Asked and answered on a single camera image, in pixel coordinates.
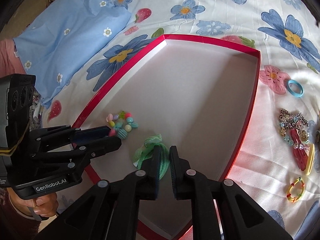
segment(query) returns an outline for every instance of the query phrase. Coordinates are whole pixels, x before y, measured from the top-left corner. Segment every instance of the green scrunchie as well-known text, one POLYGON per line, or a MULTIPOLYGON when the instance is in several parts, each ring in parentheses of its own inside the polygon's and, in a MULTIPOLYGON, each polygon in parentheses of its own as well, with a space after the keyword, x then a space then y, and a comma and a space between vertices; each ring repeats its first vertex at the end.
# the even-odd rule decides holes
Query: green scrunchie
POLYGON ((136 150, 133 156, 133 165, 140 170, 142 166, 142 162, 144 160, 150 159, 153 155, 153 148, 156 145, 159 145, 161 147, 159 179, 162 179, 162 177, 165 175, 170 164, 169 150, 161 142, 162 142, 161 134, 151 136, 145 140, 143 146, 138 150, 136 150))

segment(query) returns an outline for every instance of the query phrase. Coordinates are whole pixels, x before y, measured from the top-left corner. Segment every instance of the blue ring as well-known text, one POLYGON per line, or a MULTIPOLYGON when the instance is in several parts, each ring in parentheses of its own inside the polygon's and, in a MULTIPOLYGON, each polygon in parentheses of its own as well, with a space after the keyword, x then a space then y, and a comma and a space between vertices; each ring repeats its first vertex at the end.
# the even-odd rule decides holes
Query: blue ring
POLYGON ((293 79, 290 79, 290 80, 287 81, 287 90, 288 90, 293 96, 295 96, 295 97, 297 97, 297 98, 302 97, 302 95, 303 95, 302 85, 300 85, 300 83, 298 83, 297 81, 295 81, 295 80, 293 80, 293 79), (300 93, 296 93, 296 92, 292 91, 291 88, 290 88, 290 86, 289 86, 290 84, 295 84, 295 85, 297 85, 297 86, 300 88, 301 92, 300 92, 300 93))

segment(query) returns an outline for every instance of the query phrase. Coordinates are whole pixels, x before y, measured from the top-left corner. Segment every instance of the maroon sleeve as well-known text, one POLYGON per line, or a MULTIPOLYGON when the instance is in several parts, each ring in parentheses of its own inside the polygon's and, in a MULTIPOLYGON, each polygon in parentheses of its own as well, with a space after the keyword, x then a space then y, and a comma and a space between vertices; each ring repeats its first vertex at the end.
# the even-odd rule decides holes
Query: maroon sleeve
POLYGON ((10 238, 2 238, 0 232, 0 239, 31 240, 36 236, 40 222, 19 215, 10 203, 7 190, 3 188, 0 188, 0 208, 1 227, 6 227, 7 234, 10 234, 10 238))

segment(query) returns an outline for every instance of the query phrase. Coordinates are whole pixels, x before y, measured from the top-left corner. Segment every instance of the blue pillow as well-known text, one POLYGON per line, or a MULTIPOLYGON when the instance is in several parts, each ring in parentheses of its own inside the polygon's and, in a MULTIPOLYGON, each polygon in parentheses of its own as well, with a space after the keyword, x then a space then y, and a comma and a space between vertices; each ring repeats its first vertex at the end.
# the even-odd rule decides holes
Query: blue pillow
POLYGON ((14 42, 49 108, 72 76, 127 25, 131 13, 110 0, 56 0, 14 42))

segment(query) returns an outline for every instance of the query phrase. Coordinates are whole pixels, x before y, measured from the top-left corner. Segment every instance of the camera lens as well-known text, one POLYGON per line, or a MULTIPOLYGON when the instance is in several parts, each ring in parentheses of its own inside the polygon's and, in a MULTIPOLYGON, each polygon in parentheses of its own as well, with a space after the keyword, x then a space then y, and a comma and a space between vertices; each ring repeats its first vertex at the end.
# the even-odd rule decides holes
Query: camera lens
POLYGON ((21 92, 21 106, 24 106, 27 100, 27 88, 23 88, 21 92))
POLYGON ((15 111, 17 109, 17 105, 18 105, 18 92, 15 91, 13 93, 12 101, 11 101, 11 107, 12 107, 13 111, 15 111))
POLYGON ((32 96, 33 96, 33 89, 31 87, 29 90, 29 101, 32 99, 32 96))

